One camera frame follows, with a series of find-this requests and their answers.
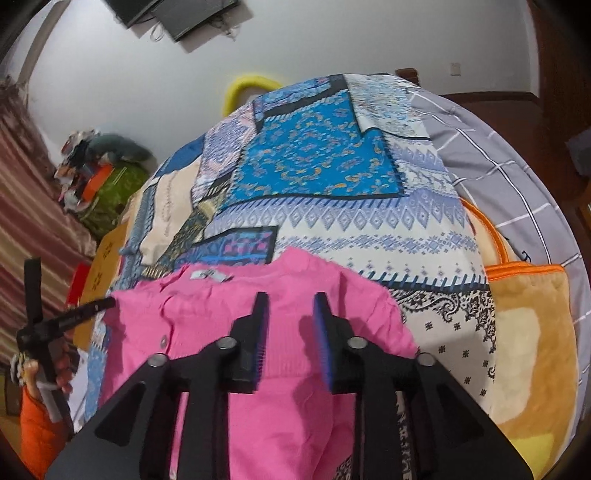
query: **screw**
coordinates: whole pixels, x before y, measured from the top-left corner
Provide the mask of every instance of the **screw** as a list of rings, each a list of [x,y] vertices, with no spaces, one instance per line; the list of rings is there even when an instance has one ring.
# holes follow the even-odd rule
[[[361,337],[351,337],[348,341],[347,344],[351,347],[351,348],[355,348],[356,350],[360,350],[362,348],[367,347],[368,345],[368,341],[365,338],[361,338]]]
[[[424,367],[432,367],[435,365],[435,357],[430,353],[423,352],[418,354],[417,362]]]
[[[155,353],[148,358],[148,365],[151,367],[161,367],[168,362],[168,357],[163,353]]]
[[[222,350],[234,348],[236,344],[238,344],[238,342],[235,338],[232,337],[223,337],[217,341],[217,346],[220,347]]]

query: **striped curtain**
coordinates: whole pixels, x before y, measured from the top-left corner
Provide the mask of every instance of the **striped curtain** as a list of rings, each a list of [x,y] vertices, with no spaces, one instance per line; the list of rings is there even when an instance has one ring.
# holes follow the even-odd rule
[[[23,265],[41,257],[46,317],[63,311],[75,268],[89,262],[96,243],[56,199],[59,186],[45,144],[19,90],[0,82],[0,362],[17,351],[25,323]]]

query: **yellow handle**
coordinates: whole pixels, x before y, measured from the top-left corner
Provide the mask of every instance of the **yellow handle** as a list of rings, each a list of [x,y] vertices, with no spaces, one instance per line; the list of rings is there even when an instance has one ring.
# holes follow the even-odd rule
[[[228,88],[228,91],[226,92],[222,115],[225,118],[234,110],[236,110],[236,108],[238,108],[238,97],[247,88],[257,87],[266,90],[267,92],[272,92],[273,90],[277,90],[282,86],[283,85],[279,82],[261,77],[260,75],[244,75],[242,77],[238,77],[232,82]]]

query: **orange jacket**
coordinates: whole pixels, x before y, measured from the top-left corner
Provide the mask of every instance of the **orange jacket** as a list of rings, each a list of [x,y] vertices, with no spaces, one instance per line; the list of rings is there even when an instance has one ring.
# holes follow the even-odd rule
[[[43,480],[53,460],[66,446],[66,439],[66,426],[62,422],[52,423],[45,406],[23,388],[21,460],[35,478]]]

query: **green bag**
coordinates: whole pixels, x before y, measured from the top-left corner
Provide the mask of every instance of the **green bag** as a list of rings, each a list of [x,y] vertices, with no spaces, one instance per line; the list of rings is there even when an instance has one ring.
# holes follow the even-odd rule
[[[148,180],[148,173],[138,164],[120,161],[90,206],[77,214],[78,220],[100,241],[117,226],[129,197]]]

